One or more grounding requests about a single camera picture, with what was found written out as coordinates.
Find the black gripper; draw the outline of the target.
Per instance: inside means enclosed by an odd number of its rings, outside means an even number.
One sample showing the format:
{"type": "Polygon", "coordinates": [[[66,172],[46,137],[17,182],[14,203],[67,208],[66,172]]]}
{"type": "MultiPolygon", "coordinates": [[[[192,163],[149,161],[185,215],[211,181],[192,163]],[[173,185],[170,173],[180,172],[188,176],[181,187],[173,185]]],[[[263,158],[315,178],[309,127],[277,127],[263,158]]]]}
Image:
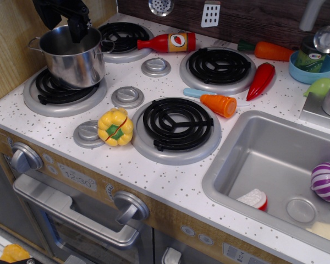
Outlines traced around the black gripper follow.
{"type": "Polygon", "coordinates": [[[73,43],[80,41],[88,34],[92,23],[89,8],[86,5],[62,7],[62,16],[68,19],[68,27],[73,43]]]}

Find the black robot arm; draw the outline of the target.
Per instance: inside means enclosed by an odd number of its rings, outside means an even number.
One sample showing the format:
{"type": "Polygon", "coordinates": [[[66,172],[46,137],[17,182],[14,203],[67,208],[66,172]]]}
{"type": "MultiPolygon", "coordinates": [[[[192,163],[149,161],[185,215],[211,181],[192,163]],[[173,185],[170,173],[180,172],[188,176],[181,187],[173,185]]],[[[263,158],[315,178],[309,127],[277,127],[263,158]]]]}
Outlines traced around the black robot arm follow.
{"type": "Polygon", "coordinates": [[[89,33],[89,9],[83,1],[33,1],[33,4],[41,20],[50,30],[62,21],[62,17],[67,18],[73,43],[80,43],[89,33]]]}

